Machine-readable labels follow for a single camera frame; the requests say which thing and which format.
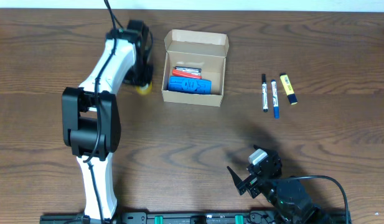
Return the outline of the yellow tape roll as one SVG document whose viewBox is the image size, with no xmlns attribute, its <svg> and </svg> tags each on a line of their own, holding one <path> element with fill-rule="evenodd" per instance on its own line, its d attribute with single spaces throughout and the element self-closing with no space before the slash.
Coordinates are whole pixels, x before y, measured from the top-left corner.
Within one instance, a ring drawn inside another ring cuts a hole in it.
<svg viewBox="0 0 384 224">
<path fill-rule="evenodd" d="M 136 92 L 139 95 L 148 95 L 152 91 L 152 83 L 145 84 L 144 86 L 137 86 L 136 87 Z"/>
</svg>

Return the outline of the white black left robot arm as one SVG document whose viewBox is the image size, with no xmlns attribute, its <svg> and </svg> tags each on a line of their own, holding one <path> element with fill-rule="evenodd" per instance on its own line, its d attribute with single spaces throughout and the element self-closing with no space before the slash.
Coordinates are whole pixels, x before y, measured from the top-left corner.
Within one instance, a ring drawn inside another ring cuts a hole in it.
<svg viewBox="0 0 384 224">
<path fill-rule="evenodd" d="M 84 212 L 70 223 L 116 223 L 118 200 L 113 184 L 113 156 L 121 138 L 116 95 L 126 83 L 151 87 L 152 34 L 138 20 L 106 34 L 105 49 L 91 74 L 62 93 L 63 141 L 81 168 L 86 196 Z"/>
</svg>

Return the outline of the brown cardboard box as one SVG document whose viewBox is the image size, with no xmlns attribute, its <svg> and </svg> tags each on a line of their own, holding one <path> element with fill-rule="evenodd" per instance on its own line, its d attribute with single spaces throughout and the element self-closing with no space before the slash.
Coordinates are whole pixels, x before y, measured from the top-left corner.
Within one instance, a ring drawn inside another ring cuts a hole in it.
<svg viewBox="0 0 384 224">
<path fill-rule="evenodd" d="M 166 102 L 192 105 L 220 106 L 224 94 L 226 59 L 229 49 L 225 34 L 171 30 L 164 39 L 166 60 L 162 79 L 162 97 Z M 176 67 L 202 70 L 201 77 L 212 83 L 208 95 L 170 91 L 168 84 Z"/>
</svg>

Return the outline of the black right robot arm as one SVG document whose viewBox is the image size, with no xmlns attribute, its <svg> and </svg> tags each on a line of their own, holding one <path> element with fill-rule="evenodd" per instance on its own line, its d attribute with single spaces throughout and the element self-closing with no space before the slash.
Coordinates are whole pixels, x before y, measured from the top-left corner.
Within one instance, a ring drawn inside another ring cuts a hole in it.
<svg viewBox="0 0 384 224">
<path fill-rule="evenodd" d="M 252 198 L 260 194 L 276 209 L 275 220 L 283 223 L 334 223 L 328 213 L 314 204 L 298 180 L 282 179 L 283 163 L 277 151 L 254 146 L 248 157 L 249 176 L 241 179 L 227 167 L 240 195 Z"/>
</svg>

